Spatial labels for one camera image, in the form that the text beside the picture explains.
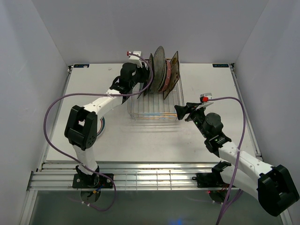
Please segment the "black floral square plate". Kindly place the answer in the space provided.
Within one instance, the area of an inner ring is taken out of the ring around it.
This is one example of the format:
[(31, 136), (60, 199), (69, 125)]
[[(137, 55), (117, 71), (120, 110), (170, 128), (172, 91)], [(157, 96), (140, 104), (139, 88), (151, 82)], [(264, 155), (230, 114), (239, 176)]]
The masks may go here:
[[(147, 84), (150, 81), (151, 77), (154, 77), (154, 74), (155, 74), (154, 73), (154, 59), (153, 59), (153, 54), (152, 53), (150, 53), (148, 63), (150, 65), (150, 67), (148, 67), (148, 78), (147, 78), (146, 82), (144, 83), (143, 88), (145, 88), (147, 86)], [(143, 92), (143, 96), (146, 96), (149, 93), (151, 84), (152, 83), (150, 83), (148, 88)]]

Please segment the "large speckled round plate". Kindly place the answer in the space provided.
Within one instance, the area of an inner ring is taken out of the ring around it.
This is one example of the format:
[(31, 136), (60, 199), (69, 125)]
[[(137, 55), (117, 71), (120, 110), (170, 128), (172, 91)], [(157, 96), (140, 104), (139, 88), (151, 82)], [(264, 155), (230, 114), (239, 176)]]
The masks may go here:
[(159, 91), (162, 80), (164, 78), (165, 74), (165, 50), (163, 46), (159, 46), (152, 59), (153, 63), (153, 72), (154, 72), (154, 78), (152, 85), (150, 87), (150, 93), (156, 93)]

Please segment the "mint green flower plate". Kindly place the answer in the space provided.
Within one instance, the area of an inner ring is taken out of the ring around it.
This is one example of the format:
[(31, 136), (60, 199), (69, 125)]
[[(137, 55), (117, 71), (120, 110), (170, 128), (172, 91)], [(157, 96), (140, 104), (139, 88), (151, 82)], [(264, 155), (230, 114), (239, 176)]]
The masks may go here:
[(167, 62), (165, 60), (165, 65), (164, 65), (164, 69), (163, 69), (163, 76), (162, 76), (162, 80), (159, 86), (159, 89), (157, 90), (157, 92), (161, 92), (163, 86), (165, 85), (165, 80), (166, 80), (166, 74), (167, 74)]

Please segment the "pink polka dot plate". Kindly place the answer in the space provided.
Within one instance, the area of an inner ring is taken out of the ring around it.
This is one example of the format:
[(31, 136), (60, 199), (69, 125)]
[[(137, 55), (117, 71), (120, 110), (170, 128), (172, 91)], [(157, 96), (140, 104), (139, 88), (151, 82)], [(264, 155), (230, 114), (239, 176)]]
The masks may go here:
[(165, 64), (166, 64), (165, 78), (164, 78), (163, 86), (159, 90), (160, 92), (164, 92), (167, 89), (171, 79), (171, 64), (168, 60), (165, 60)]

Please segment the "cream flower square plate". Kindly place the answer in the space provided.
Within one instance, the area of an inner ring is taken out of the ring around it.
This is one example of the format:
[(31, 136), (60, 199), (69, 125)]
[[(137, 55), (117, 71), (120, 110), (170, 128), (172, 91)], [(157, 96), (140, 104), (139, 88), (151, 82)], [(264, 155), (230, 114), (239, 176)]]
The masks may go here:
[(180, 79), (180, 61), (178, 51), (175, 52), (169, 64), (171, 70), (170, 79), (166, 90), (163, 92), (164, 100), (168, 97), (168, 95), (171, 93), (171, 91), (174, 89), (174, 87)]

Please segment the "white plate green rim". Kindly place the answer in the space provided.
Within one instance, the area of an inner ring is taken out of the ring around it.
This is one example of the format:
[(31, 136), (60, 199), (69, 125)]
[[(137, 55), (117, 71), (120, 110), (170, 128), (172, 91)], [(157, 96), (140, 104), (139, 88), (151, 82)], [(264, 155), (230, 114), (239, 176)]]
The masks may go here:
[(99, 137), (102, 135), (102, 133), (103, 133), (103, 131), (104, 131), (104, 129), (105, 129), (105, 125), (106, 125), (105, 118), (102, 117), (102, 118), (100, 119), (100, 128), (99, 128), (99, 130), (98, 130), (98, 132), (97, 132), (97, 138), (99, 138)]

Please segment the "teal square plate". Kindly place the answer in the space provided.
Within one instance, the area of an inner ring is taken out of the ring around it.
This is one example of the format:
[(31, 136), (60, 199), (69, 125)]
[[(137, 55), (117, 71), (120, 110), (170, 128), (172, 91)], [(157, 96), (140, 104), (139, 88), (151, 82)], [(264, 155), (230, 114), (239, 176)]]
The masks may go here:
[(143, 89), (147, 86), (147, 83), (146, 82), (143, 82), (143, 83), (140, 83), (140, 86), (139, 86), (139, 94), (137, 96), (137, 99), (143, 94)]

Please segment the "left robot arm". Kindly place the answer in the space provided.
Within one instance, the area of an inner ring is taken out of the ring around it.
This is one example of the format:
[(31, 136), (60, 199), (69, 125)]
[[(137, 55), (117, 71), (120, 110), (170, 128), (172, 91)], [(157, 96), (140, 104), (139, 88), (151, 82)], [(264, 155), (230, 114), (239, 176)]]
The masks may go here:
[(99, 183), (99, 167), (92, 149), (98, 135), (98, 120), (123, 104), (138, 83), (148, 84), (152, 78), (151, 66), (124, 63), (120, 75), (113, 80), (104, 96), (87, 105), (71, 108), (64, 135), (76, 152), (79, 160), (76, 172), (86, 186), (93, 188)]

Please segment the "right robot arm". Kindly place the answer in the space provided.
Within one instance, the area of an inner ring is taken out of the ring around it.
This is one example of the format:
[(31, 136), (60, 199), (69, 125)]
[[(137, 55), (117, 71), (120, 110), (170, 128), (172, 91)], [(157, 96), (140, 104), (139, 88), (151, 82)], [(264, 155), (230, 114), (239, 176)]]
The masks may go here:
[(258, 200), (262, 208), (272, 216), (278, 216), (296, 203), (300, 195), (288, 169), (282, 165), (273, 166), (262, 162), (245, 151), (227, 137), (222, 129), (221, 117), (204, 110), (210, 102), (207, 97), (201, 103), (176, 105), (179, 120), (192, 121), (205, 138), (209, 152), (222, 161), (212, 168), (209, 183), (223, 186), (233, 185)]

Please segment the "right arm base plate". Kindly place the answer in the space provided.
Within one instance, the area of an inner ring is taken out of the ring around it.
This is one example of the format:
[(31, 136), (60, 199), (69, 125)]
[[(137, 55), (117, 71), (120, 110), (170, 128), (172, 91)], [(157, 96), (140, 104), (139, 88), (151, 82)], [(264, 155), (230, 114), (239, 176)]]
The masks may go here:
[(225, 188), (229, 186), (228, 183), (212, 172), (199, 172), (192, 177), (193, 181), (196, 181), (198, 188)]

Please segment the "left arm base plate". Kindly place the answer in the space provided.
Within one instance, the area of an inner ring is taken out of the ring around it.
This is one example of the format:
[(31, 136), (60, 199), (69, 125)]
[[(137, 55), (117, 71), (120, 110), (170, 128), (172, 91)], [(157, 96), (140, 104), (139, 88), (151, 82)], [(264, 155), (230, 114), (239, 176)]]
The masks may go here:
[(114, 174), (105, 173), (104, 176), (98, 174), (86, 175), (86, 174), (75, 174), (73, 178), (72, 188), (87, 189), (87, 188), (113, 188)]

